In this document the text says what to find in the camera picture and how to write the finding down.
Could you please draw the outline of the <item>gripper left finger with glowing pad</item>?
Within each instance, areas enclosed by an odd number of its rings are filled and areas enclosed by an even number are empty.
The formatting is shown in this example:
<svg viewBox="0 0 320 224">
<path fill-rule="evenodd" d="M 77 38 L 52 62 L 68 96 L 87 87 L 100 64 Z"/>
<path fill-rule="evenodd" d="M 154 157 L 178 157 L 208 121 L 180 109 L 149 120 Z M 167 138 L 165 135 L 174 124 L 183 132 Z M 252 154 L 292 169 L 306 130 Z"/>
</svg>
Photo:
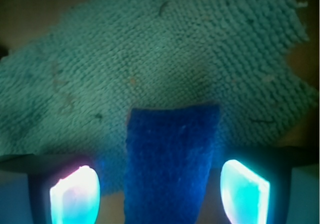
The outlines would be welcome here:
<svg viewBox="0 0 320 224">
<path fill-rule="evenodd" d="M 2 224 L 94 224 L 100 202 L 99 176 L 87 156 L 0 157 Z"/>
</svg>

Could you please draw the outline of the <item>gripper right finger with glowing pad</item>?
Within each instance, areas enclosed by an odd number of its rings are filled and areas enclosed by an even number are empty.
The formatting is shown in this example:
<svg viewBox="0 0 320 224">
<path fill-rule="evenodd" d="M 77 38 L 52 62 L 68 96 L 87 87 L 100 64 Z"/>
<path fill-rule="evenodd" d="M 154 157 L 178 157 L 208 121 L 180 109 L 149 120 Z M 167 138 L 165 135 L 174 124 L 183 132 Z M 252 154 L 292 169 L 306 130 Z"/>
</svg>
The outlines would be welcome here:
<svg viewBox="0 0 320 224">
<path fill-rule="evenodd" d="M 318 224 L 317 147 L 230 147 L 220 162 L 219 194 L 230 224 Z"/>
</svg>

